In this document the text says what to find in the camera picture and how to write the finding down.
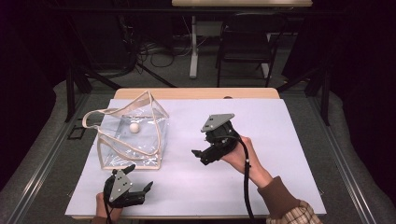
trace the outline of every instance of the white tabletop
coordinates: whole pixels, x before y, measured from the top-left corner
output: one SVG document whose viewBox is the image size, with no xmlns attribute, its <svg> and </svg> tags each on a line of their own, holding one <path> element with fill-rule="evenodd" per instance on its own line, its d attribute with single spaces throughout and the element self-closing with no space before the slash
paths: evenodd
<svg viewBox="0 0 396 224">
<path fill-rule="evenodd" d="M 122 107 L 130 100 L 112 100 Z M 201 128 L 211 114 L 234 113 L 234 128 L 249 136 L 262 164 L 273 176 L 280 175 L 299 199 L 309 202 L 317 214 L 326 214 L 288 109 L 280 99 L 159 100 L 170 115 L 168 143 L 160 170 L 135 170 L 128 174 L 131 191 L 154 184 L 143 205 L 127 207 L 128 218 L 248 217 L 244 203 L 243 175 L 224 161 L 204 166 L 192 149 L 209 147 Z M 95 215 L 95 195 L 103 190 L 110 171 L 100 168 L 94 142 L 81 178 L 65 214 L 74 218 Z M 255 216 L 268 215 L 256 187 L 249 184 Z"/>
<path fill-rule="evenodd" d="M 311 7 L 311 0 L 172 0 L 174 7 Z"/>
</svg>

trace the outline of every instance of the wrist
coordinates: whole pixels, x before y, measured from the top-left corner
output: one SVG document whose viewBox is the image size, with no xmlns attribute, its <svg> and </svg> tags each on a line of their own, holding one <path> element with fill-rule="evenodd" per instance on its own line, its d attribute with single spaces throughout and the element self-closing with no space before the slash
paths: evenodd
<svg viewBox="0 0 396 224">
<path fill-rule="evenodd" d="M 249 178 L 260 189 L 266 187 L 274 180 L 270 173 L 262 166 L 253 165 L 249 170 Z"/>
</svg>

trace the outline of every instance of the wooden table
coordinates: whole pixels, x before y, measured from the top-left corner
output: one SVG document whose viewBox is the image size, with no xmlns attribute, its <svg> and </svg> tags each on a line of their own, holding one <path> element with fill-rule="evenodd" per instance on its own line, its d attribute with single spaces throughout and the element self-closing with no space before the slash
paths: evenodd
<svg viewBox="0 0 396 224">
<path fill-rule="evenodd" d="M 117 90 L 114 99 L 134 99 L 143 91 L 150 91 L 155 99 L 222 99 L 224 97 L 279 99 L 279 94 L 274 88 L 125 88 Z"/>
<path fill-rule="evenodd" d="M 311 0 L 172 0 L 175 7 L 311 7 Z"/>
<path fill-rule="evenodd" d="M 109 107 L 121 108 L 144 91 L 150 91 L 169 113 L 170 132 L 162 167 L 129 174 L 135 186 L 131 191 L 141 190 L 149 181 L 154 185 L 145 203 L 125 208 L 122 218 L 248 218 L 243 176 L 226 162 L 204 166 L 191 153 L 193 148 L 208 147 L 200 130 L 208 115 L 221 113 L 235 113 L 233 126 L 254 141 L 267 169 L 281 175 L 290 192 L 308 201 L 318 214 L 326 214 L 289 111 L 275 89 L 120 89 Z M 95 214 L 94 196 L 110 176 L 110 171 L 100 168 L 96 146 L 94 141 L 66 209 L 67 216 L 86 219 Z M 299 170 L 298 179 L 295 170 Z M 249 192 L 255 217 L 267 216 L 269 212 L 253 184 L 249 184 Z"/>
</svg>

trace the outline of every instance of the transparent plastic bag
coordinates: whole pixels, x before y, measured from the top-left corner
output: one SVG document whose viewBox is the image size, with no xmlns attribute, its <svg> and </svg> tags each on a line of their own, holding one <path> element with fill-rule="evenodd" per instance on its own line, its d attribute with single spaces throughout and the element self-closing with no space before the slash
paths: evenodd
<svg viewBox="0 0 396 224">
<path fill-rule="evenodd" d="M 89 117 L 104 115 L 100 125 L 87 124 Z M 166 147 L 169 116 L 149 91 L 124 108 L 94 110 L 82 125 L 98 131 L 97 150 L 103 169 L 159 169 Z"/>
</svg>

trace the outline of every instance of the chair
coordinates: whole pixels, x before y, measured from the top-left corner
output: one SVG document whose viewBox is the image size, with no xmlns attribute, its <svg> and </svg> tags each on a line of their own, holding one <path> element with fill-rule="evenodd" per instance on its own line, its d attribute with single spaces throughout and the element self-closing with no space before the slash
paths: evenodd
<svg viewBox="0 0 396 224">
<path fill-rule="evenodd" d="M 240 12 L 230 16 L 222 25 L 216 67 L 218 87 L 221 62 L 269 64 L 265 87 L 268 87 L 277 50 L 278 39 L 283 35 L 287 19 L 277 13 Z M 268 41 L 267 35 L 275 35 Z"/>
</svg>

